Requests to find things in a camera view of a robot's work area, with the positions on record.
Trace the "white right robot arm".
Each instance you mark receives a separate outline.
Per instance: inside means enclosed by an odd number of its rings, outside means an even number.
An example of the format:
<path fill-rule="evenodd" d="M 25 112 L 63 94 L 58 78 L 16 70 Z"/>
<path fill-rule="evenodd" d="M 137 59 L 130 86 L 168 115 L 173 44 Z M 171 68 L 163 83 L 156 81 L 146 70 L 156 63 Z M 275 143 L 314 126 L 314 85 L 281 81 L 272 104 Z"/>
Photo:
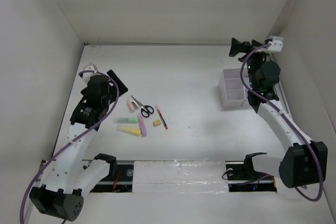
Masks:
<path fill-rule="evenodd" d="M 270 126 L 282 144 L 285 155 L 279 165 L 280 179 L 288 188 L 311 184 L 323 185 L 326 178 L 328 148 L 305 134 L 283 108 L 275 86 L 280 81 L 281 69 L 271 53 L 281 52 L 283 38 L 270 37 L 264 43 L 231 39 L 229 56 L 243 54 L 241 73 L 247 89 L 247 100 L 254 111 Z"/>

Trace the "red pen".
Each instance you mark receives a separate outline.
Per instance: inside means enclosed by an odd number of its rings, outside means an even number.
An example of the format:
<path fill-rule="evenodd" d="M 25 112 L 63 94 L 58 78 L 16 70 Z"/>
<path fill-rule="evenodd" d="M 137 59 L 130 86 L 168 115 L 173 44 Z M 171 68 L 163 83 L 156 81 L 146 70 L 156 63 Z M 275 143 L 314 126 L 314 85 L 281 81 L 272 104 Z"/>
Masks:
<path fill-rule="evenodd" d="M 165 129 L 167 130 L 168 126 L 167 126 L 167 123 L 166 123 L 166 121 L 165 121 L 165 119 L 164 119 L 164 117 L 162 115 L 162 112 L 161 112 L 160 108 L 157 105 L 155 106 L 155 108 L 156 108 L 157 113 L 159 114 L 159 117 L 160 117 L 160 119 L 161 119 L 161 121 L 162 121 Z"/>

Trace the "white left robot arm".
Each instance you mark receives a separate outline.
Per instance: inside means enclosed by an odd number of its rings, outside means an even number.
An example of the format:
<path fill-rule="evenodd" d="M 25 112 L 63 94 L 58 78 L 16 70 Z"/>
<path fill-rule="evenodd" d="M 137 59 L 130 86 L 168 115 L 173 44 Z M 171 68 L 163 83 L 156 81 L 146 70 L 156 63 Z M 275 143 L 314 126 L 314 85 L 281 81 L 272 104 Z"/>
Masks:
<path fill-rule="evenodd" d="M 30 199 L 41 214 L 63 221 L 75 221 L 94 186 L 117 175 L 114 156 L 99 153 L 87 168 L 82 159 L 101 123 L 128 91 L 113 70 L 102 73 L 87 68 L 79 76 L 87 86 L 71 115 L 66 143 L 34 176 L 23 198 Z"/>

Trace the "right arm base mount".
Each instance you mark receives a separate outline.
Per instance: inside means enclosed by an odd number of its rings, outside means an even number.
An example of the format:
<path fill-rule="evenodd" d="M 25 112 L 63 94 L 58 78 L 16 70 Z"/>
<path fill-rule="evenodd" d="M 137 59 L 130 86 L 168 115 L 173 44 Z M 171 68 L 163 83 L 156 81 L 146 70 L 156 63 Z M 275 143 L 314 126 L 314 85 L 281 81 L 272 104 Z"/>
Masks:
<path fill-rule="evenodd" d="M 256 171 L 253 157 L 267 155 L 264 152 L 247 154 L 243 161 L 226 161 L 222 179 L 228 181 L 230 193 L 277 192 L 275 178 L 265 172 Z"/>

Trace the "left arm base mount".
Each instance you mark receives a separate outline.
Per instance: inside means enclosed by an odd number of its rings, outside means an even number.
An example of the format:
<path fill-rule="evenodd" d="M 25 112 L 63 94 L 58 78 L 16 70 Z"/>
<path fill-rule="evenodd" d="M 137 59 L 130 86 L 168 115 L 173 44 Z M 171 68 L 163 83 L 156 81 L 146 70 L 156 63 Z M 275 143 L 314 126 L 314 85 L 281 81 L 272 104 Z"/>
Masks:
<path fill-rule="evenodd" d="M 117 161 L 108 154 L 98 154 L 94 159 L 83 159 L 82 169 L 87 169 L 93 161 L 103 160 L 110 164 L 109 174 L 102 178 L 91 190 L 91 193 L 131 193 L 133 185 L 134 162 Z"/>

